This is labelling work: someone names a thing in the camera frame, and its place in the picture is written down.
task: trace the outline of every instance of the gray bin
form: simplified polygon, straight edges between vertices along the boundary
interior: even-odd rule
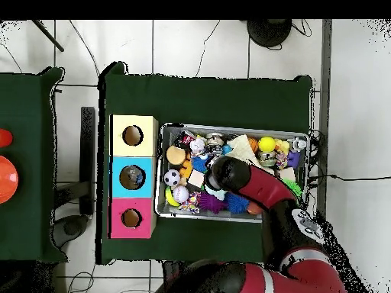
[[[168,147],[173,145],[174,140],[180,135],[184,130],[188,130],[193,134],[199,134],[201,136],[206,136],[206,134],[217,132],[221,134],[237,134],[243,135],[246,134],[248,137],[253,137],[259,140],[264,136],[271,136],[273,138],[279,138],[283,140],[293,139],[298,137],[307,142],[307,147],[302,150],[300,156],[299,169],[303,172],[302,182],[299,183],[303,189],[303,200],[305,201],[306,197],[306,187],[308,183],[308,161],[310,154],[310,142],[309,136],[302,133],[287,133],[283,131],[270,131],[270,130],[255,130],[255,129],[244,129],[244,128],[229,128],[229,127],[213,127],[213,126],[199,126],[194,124],[164,124],[160,128],[160,140],[157,149],[160,151],[160,158],[157,161],[157,183],[156,183],[156,192],[155,192],[155,211],[161,217],[181,217],[189,219],[208,219],[214,221],[238,221],[238,222],[253,222],[261,223],[262,216],[253,216],[248,213],[245,214],[231,214],[229,211],[221,211],[218,214],[214,214],[211,211],[201,210],[199,214],[191,214],[188,211],[181,211],[176,207],[171,206],[166,202],[165,190],[166,184],[163,181],[163,175],[169,169],[180,169],[181,166],[172,166],[166,159],[166,150]]]

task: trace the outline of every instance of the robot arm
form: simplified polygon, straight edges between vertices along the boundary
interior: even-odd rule
[[[266,270],[239,262],[203,263],[186,269],[157,293],[346,293],[323,249],[321,228],[275,176],[231,157],[217,159],[205,175],[207,185],[254,201],[267,212],[263,237],[273,251]]]

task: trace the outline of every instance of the pink box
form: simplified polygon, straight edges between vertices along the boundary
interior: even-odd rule
[[[136,227],[127,227],[123,214],[134,209],[141,220]],[[152,198],[113,198],[111,203],[111,236],[109,238],[150,238],[156,225]]]

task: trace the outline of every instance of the shape sorter box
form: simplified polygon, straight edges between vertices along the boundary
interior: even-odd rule
[[[125,142],[125,131],[131,127],[140,133],[140,143],[134,146]],[[152,116],[112,115],[113,156],[156,156],[158,122]]]
[[[120,182],[120,174],[127,166],[136,166],[143,173],[142,186],[127,189]],[[155,187],[155,157],[113,157],[111,165],[111,189],[113,198],[152,198]]]
[[[127,227],[124,215],[136,211],[140,220],[136,227]],[[111,201],[110,238],[150,238],[156,226],[152,198],[113,198]]]

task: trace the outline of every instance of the green toy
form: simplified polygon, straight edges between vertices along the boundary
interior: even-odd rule
[[[295,194],[297,198],[302,197],[302,189],[299,187],[299,185],[292,180],[289,179],[282,179],[283,182],[292,190],[292,192]]]

